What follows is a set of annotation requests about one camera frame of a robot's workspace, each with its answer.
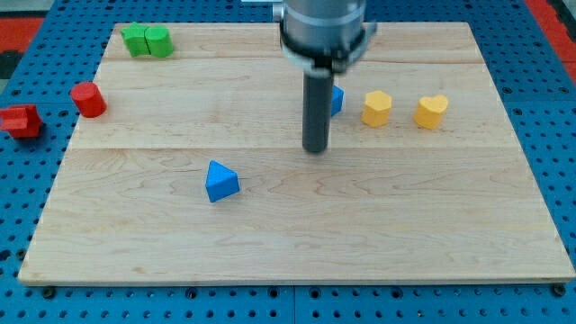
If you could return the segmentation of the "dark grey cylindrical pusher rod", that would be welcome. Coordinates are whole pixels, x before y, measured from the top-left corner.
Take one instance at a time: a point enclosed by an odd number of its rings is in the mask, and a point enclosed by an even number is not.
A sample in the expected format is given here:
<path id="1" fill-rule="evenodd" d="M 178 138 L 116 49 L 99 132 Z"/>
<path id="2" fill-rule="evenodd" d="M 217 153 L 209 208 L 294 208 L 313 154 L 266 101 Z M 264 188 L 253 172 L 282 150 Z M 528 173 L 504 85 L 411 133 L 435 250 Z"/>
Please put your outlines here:
<path id="1" fill-rule="evenodd" d="M 303 76 L 302 146 L 321 153 L 329 141 L 333 76 Z"/>

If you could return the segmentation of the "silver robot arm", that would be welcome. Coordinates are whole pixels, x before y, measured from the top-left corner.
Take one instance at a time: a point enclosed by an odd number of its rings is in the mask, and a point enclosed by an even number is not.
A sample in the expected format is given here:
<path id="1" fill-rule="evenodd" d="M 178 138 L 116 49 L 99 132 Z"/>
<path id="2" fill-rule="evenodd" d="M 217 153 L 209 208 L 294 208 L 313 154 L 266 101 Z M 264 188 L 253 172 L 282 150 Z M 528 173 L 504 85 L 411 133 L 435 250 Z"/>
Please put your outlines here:
<path id="1" fill-rule="evenodd" d="M 377 24 L 365 22 L 365 0 L 282 0 L 273 3 L 284 56 L 303 72 L 304 150 L 328 146 L 334 78 L 366 52 Z"/>

